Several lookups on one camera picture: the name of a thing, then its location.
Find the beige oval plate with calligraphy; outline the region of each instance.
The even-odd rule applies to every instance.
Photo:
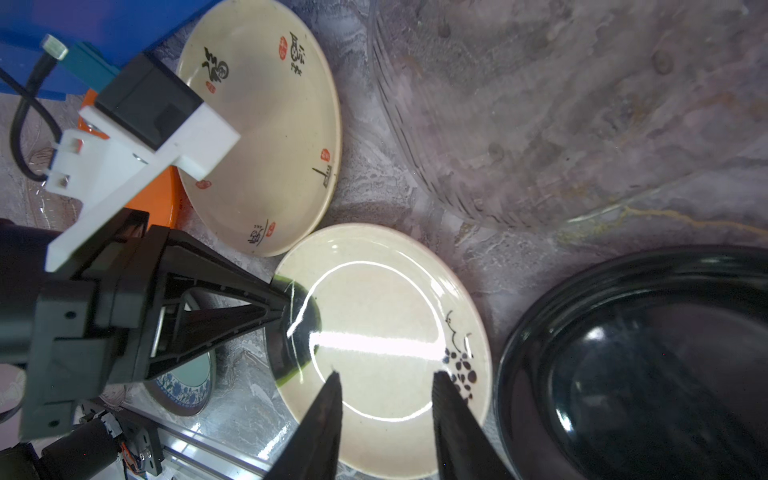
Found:
[[[432,376],[452,377],[478,423],[491,399],[491,353],[456,275],[410,237],[348,223],[308,236],[273,285],[291,318],[265,330],[280,395],[301,420],[333,370],[342,384],[339,459],[384,478],[437,471]]]
[[[194,209],[241,252],[288,251],[326,212],[341,159],[339,99],[315,38],[278,2],[226,0],[195,26],[177,74],[242,136],[204,180],[180,172]]]

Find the orange object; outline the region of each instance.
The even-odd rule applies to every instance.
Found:
[[[86,105],[93,105],[96,96],[95,91],[88,90],[81,108]],[[82,118],[78,119],[78,128],[105,140],[109,138],[100,131],[89,127]],[[150,225],[174,228],[176,227],[183,189],[176,167],[169,167],[125,206],[134,210],[149,212]]]

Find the gray marble surface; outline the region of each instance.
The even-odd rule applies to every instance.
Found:
[[[572,227],[537,233],[496,231],[463,222],[418,188],[403,167],[369,76],[365,0],[286,2],[322,46],[333,71],[342,108],[344,148],[339,183],[320,227],[369,222],[395,228],[425,244],[458,275],[480,311],[495,363],[518,318],[548,289],[584,268],[625,253],[691,243],[768,247],[768,137],[716,170],[700,172],[651,192],[633,203]],[[156,50],[175,67],[192,26]],[[7,131],[16,98],[0,96],[0,123]],[[62,126],[76,121],[79,98],[45,102]],[[47,147],[48,132],[36,115],[25,132],[27,152]],[[61,229],[77,205],[52,199],[24,179],[2,136],[0,217]],[[280,257],[256,258],[220,242],[189,203],[180,227],[244,269],[269,280]],[[261,332],[235,339],[217,351],[217,381],[209,405],[193,417],[162,410],[141,386],[128,402],[156,416],[216,439],[242,453],[273,461],[296,428],[280,399],[266,360]],[[495,417],[484,430],[499,448]],[[340,478],[367,478],[339,465]]]

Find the small bowl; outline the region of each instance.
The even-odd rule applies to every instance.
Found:
[[[341,161],[339,98],[312,33],[278,2],[226,0],[193,30],[177,75],[241,135],[204,180],[180,172],[192,206],[232,248],[288,251],[326,212]]]

